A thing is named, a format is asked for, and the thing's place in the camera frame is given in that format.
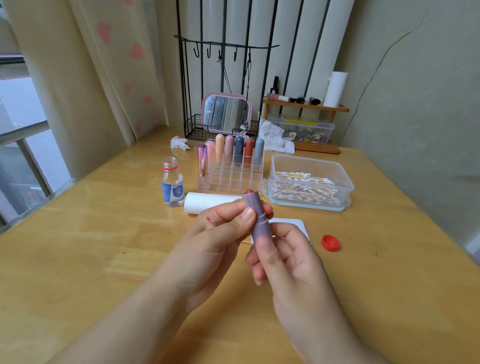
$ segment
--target lipstick organizer compartment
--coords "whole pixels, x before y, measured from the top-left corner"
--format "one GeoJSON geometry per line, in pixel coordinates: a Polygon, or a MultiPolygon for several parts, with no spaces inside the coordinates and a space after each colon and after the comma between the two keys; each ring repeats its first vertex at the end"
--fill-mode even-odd
{"type": "Polygon", "coordinates": [[[220,165],[213,165],[208,169],[206,177],[197,173],[197,188],[199,190],[224,192],[227,194],[243,194],[246,190],[260,191],[264,175],[264,157],[257,164],[252,157],[251,164],[235,163],[233,155],[224,155],[220,165]]]}

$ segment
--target crumpled tissue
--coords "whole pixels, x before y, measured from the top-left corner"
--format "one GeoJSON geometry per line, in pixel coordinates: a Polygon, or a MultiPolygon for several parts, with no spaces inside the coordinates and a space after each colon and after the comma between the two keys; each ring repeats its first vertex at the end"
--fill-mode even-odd
{"type": "Polygon", "coordinates": [[[293,144],[291,140],[282,139],[284,130],[265,119],[262,119],[262,121],[258,131],[258,137],[262,138],[265,142],[264,150],[294,154],[295,144],[293,144]]]}
{"type": "Polygon", "coordinates": [[[190,149],[188,145],[186,145],[187,139],[179,138],[178,135],[173,137],[170,142],[170,148],[180,148],[183,150],[190,149]]]}

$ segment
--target toilet paper roll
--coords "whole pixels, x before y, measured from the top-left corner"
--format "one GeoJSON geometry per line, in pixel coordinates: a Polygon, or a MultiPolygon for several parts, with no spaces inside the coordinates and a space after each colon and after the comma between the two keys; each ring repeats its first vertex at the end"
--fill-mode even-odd
{"type": "Polygon", "coordinates": [[[328,84],[327,94],[325,95],[324,106],[338,108],[343,89],[347,83],[347,72],[333,72],[328,84]]]}
{"type": "Polygon", "coordinates": [[[187,214],[198,215],[202,211],[213,206],[221,205],[226,202],[238,200],[241,196],[232,196],[224,194],[201,194],[197,192],[188,192],[183,204],[183,210],[187,214]]]}

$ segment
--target mirror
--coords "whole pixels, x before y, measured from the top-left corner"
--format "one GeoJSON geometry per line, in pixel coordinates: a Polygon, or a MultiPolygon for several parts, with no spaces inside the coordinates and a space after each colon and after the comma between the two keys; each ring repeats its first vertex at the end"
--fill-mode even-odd
{"type": "Polygon", "coordinates": [[[233,129],[248,130],[252,103],[243,95],[211,92],[202,103],[202,123],[211,133],[232,134],[233,129]]]}

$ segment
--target purple lipstick tube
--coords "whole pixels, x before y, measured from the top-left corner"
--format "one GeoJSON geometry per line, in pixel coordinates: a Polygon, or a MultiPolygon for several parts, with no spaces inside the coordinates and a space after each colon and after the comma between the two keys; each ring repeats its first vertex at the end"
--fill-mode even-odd
{"type": "Polygon", "coordinates": [[[252,207],[257,214],[257,220],[250,230],[253,237],[253,243],[255,244],[257,239],[262,235],[271,239],[272,232],[270,231],[270,224],[268,223],[268,218],[265,214],[264,207],[262,206],[258,191],[248,190],[243,194],[243,200],[245,201],[245,205],[247,205],[247,207],[252,207]]]}

